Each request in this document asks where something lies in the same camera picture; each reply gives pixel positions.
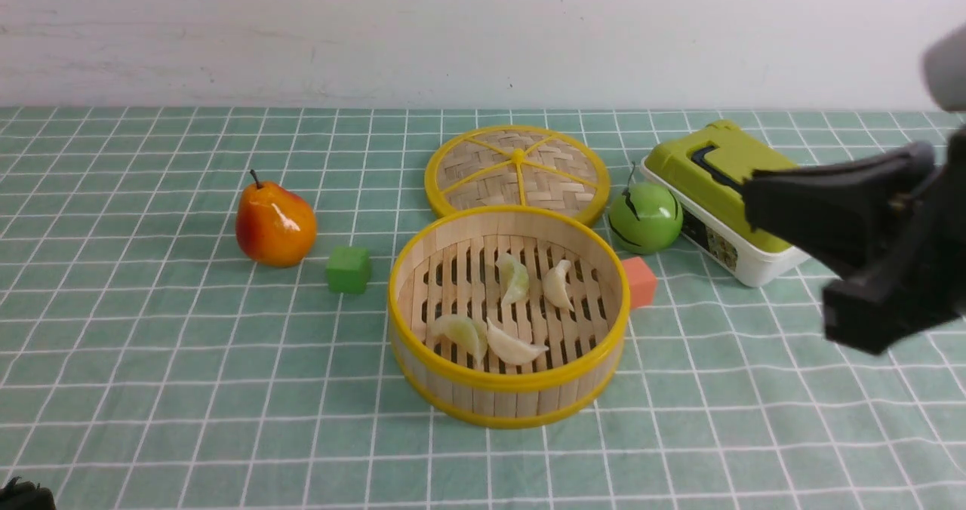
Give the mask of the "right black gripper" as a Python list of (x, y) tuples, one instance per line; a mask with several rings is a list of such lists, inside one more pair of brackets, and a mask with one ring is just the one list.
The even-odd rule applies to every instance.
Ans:
[(856, 161), (755, 171), (743, 183), (752, 229), (835, 273), (822, 293), (828, 341), (882, 355), (961, 318), (965, 303), (965, 137), (935, 162), (930, 143)]

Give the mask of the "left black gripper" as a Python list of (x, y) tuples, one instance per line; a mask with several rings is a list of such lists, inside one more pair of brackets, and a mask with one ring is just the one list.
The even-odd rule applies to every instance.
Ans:
[(51, 489), (31, 481), (11, 479), (1, 489), (1, 510), (55, 510), (57, 508)]

